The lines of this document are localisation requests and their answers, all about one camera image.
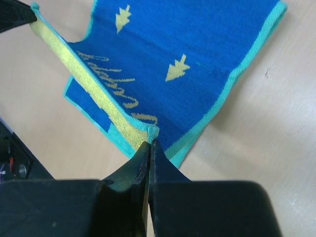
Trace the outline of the teal patterned towel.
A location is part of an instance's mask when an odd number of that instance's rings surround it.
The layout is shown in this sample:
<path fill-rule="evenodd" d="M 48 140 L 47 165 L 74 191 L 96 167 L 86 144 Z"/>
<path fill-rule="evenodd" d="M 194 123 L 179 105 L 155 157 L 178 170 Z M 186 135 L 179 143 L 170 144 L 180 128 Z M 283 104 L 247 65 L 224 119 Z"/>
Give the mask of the teal patterned towel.
<path fill-rule="evenodd" d="M 280 0 L 96 0 L 84 38 L 31 24 L 70 71 L 64 95 L 124 154 L 158 139 L 179 167 L 284 16 Z"/>

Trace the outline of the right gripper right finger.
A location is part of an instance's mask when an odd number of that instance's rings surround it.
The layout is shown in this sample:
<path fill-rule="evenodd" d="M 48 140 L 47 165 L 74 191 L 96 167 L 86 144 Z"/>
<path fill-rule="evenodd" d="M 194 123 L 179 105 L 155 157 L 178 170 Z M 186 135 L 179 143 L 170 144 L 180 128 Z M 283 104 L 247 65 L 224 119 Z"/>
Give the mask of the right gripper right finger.
<path fill-rule="evenodd" d="M 184 235 L 192 220 L 179 197 L 188 179 L 166 157 L 155 139 L 150 151 L 149 205 L 155 236 Z"/>

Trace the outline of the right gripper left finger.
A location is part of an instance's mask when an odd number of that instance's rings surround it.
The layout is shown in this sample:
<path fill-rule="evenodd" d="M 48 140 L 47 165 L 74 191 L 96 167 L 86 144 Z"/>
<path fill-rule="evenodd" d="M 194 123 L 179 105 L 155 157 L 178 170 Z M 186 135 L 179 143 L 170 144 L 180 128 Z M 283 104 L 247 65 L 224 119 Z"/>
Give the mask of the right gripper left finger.
<path fill-rule="evenodd" d="M 147 235 L 150 144 L 101 181 L 91 222 L 93 237 Z"/>

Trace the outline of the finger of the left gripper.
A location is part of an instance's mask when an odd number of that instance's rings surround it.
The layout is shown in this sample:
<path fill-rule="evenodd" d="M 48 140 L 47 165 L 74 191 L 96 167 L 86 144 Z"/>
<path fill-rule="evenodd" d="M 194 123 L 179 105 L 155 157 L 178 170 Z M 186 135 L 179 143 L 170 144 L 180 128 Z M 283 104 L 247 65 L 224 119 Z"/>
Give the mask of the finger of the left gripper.
<path fill-rule="evenodd" d="M 29 5 L 19 0 L 0 0 L 0 33 L 36 21 Z"/>

